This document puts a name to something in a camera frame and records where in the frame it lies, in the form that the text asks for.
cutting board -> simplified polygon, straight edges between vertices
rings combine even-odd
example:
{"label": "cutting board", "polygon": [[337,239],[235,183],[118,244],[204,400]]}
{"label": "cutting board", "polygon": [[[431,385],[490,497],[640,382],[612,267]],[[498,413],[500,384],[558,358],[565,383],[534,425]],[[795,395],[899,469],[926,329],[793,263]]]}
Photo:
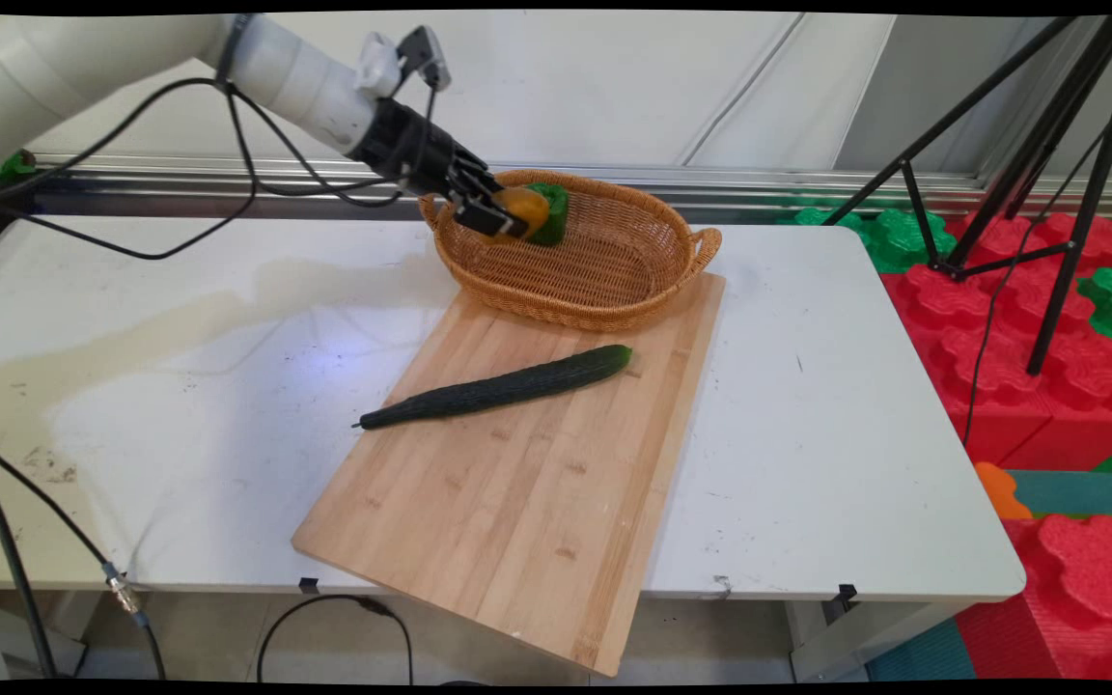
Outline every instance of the cutting board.
{"label": "cutting board", "polygon": [[633,359],[577,391],[363,433],[295,548],[615,676],[723,289],[703,274],[659,318],[610,334],[463,291],[385,405],[599,345]]}

red foam block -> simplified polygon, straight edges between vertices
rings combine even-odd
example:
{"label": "red foam block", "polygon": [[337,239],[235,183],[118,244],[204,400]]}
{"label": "red foam block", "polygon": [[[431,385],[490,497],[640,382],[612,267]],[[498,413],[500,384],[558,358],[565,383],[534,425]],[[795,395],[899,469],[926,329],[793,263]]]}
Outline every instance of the red foam block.
{"label": "red foam block", "polygon": [[[976,219],[976,212],[970,212],[961,219],[949,221],[946,231],[954,238],[962,238],[967,225],[971,225],[974,219]],[[1020,250],[1020,241],[1030,224],[1032,220],[1029,220],[1027,217],[1015,217],[1013,220],[1007,220],[1004,216],[994,216],[990,224],[985,225],[981,238],[977,238],[972,246],[966,267],[1010,259],[1015,255],[1015,251]],[[1051,242],[1046,241],[1045,238],[1037,237],[1036,229],[1033,229],[1032,234],[1027,235],[1027,242],[1024,244],[1023,250],[1024,252],[1036,251],[1046,246],[1051,246]],[[1058,260],[1039,259],[1029,262],[1041,265],[1053,262],[1056,265]]]}
{"label": "red foam block", "polygon": [[1095,332],[1055,335],[1043,376],[1050,423],[999,465],[1089,471],[1112,457],[1112,340]]}
{"label": "red foam block", "polygon": [[[925,266],[883,276],[882,281],[962,438],[989,296],[972,282],[952,281]],[[1041,379],[1023,373],[1022,351],[1022,344],[1003,331],[991,334],[967,443],[974,460],[1002,460],[1050,420],[1050,409],[1037,395]]]}
{"label": "red foam block", "polygon": [[[1033,237],[1041,238],[1045,246],[1054,246],[1070,241],[1073,228],[1075,217],[1058,212],[1036,225]],[[1093,217],[1093,224],[1089,226],[1089,238],[1084,245],[1084,254],[1080,256],[1080,265],[1075,268],[1075,277],[1088,277],[1098,268],[1112,268],[1112,221],[1104,217]]]}
{"label": "red foam block", "polygon": [[955,618],[976,677],[1112,681],[1112,517],[1002,524],[1027,586]]}
{"label": "red foam block", "polygon": [[[993,295],[999,282],[1006,277],[1006,271],[994,271],[970,278],[985,295]],[[1011,335],[1023,336],[1027,344],[1035,341],[1036,331],[1041,330],[1041,321],[1045,318],[1045,309],[1050,308],[1050,295],[1054,291],[1058,280],[1058,265],[1053,264],[1020,264],[1006,281],[999,302],[994,309],[996,328]],[[1089,319],[1093,317],[1095,305],[1093,300],[1072,290],[1063,302],[1063,312],[1058,318],[1058,332],[1081,334],[1093,330]]]}

table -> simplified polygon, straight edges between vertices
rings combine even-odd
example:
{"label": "table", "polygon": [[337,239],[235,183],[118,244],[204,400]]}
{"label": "table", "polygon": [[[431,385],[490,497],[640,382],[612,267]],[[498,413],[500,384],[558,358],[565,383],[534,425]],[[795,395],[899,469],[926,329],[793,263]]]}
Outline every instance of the table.
{"label": "table", "polygon": [[[54,220],[149,251],[210,224]],[[792,616],[808,633],[800,681],[1020,593],[1023,567],[856,235],[722,229],[707,272],[727,291],[644,593],[826,602],[852,584],[855,608],[830,627]],[[420,221],[237,220],[159,262],[14,224],[0,237],[0,454],[143,588],[377,590],[290,534],[456,291]],[[0,498],[37,589],[105,587],[2,471]]]}

wicker basket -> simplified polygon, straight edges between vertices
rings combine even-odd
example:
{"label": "wicker basket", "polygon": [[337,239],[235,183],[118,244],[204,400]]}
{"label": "wicker basket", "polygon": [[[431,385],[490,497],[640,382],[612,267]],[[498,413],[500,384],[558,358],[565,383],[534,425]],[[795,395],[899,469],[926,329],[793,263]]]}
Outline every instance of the wicker basket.
{"label": "wicker basket", "polygon": [[719,250],[716,229],[689,232],[679,215],[641,190],[540,170],[503,172],[504,186],[568,190],[565,240],[485,244],[483,235],[419,200],[436,250],[460,286],[489,307],[586,330],[625,330],[653,317]]}

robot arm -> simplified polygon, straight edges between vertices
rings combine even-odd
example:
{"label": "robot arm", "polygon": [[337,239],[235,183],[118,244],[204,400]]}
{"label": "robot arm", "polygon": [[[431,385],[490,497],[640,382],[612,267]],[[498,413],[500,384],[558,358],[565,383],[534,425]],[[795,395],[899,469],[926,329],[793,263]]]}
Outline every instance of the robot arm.
{"label": "robot arm", "polygon": [[459,224],[488,237],[529,231],[494,201],[502,187],[487,165],[393,100],[411,73],[437,91],[449,87],[440,44],[425,26],[398,46],[368,34],[356,73],[259,14],[8,18],[0,24],[0,163],[123,85],[191,57],[214,70],[228,67],[242,93],[340,155],[380,176],[405,177],[400,185],[410,192],[449,199]]}

